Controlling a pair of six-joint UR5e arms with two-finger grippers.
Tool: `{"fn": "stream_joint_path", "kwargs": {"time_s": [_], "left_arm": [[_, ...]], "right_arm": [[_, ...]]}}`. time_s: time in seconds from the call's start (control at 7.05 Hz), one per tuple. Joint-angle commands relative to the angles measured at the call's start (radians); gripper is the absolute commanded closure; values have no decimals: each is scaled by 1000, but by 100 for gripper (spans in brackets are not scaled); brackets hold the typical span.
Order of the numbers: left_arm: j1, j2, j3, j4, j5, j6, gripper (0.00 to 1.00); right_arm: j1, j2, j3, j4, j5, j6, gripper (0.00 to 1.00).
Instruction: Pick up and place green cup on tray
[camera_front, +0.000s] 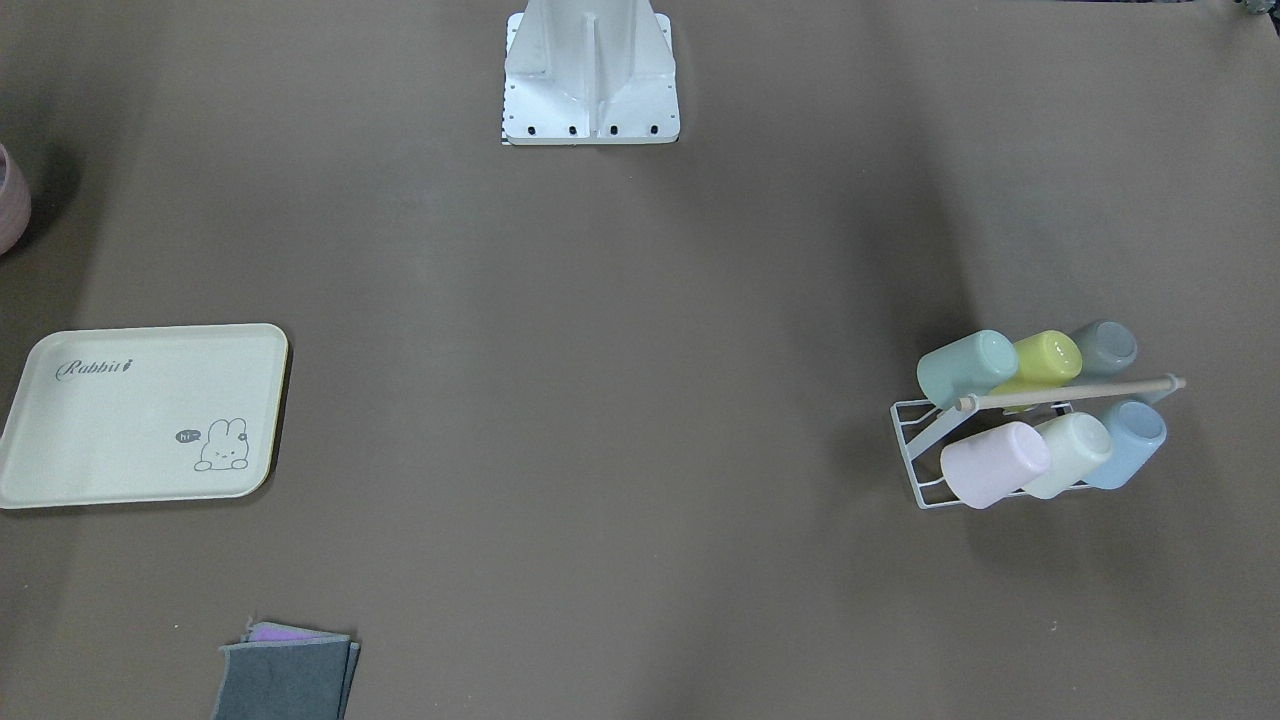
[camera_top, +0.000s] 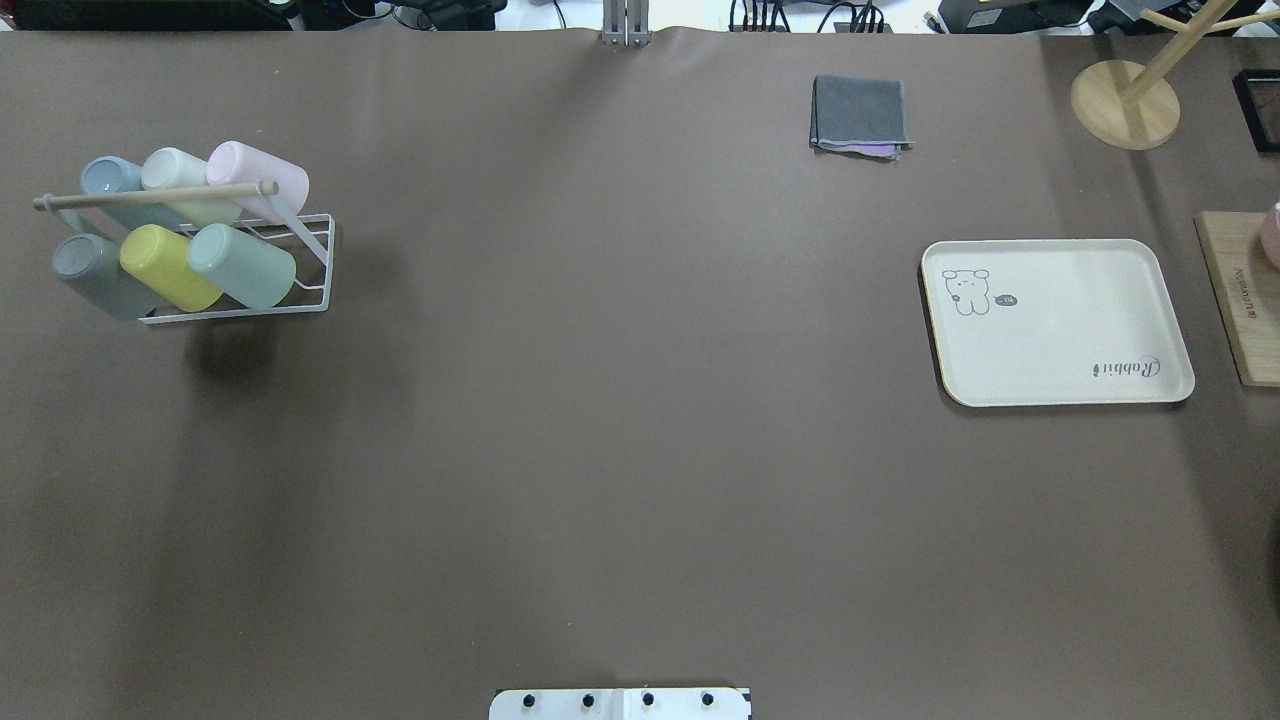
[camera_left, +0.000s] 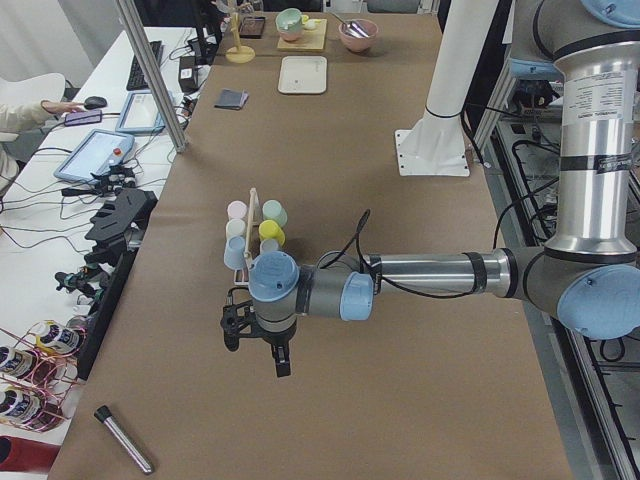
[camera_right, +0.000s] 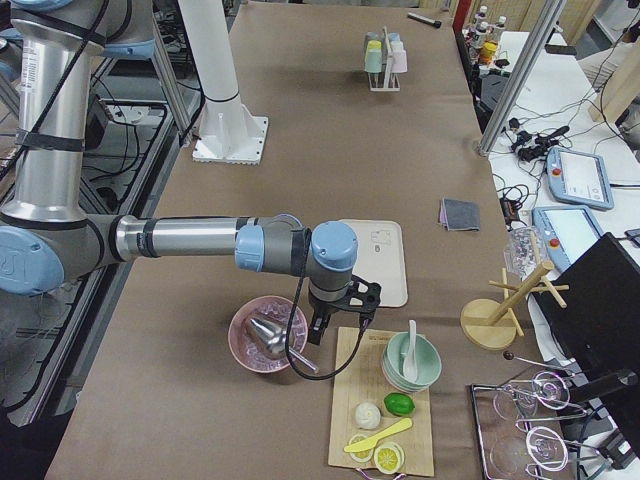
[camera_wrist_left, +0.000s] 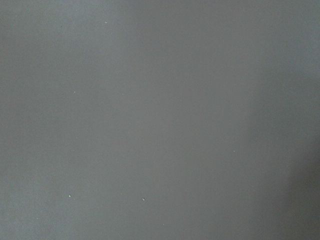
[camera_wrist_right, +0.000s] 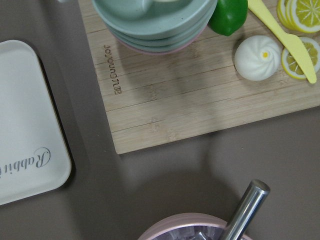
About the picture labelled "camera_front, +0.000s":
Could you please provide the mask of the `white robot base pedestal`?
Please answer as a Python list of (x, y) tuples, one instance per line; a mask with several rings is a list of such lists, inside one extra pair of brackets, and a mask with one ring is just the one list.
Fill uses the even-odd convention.
[(657, 145), (681, 135), (671, 19), (649, 1), (530, 1), (506, 22), (500, 140)]

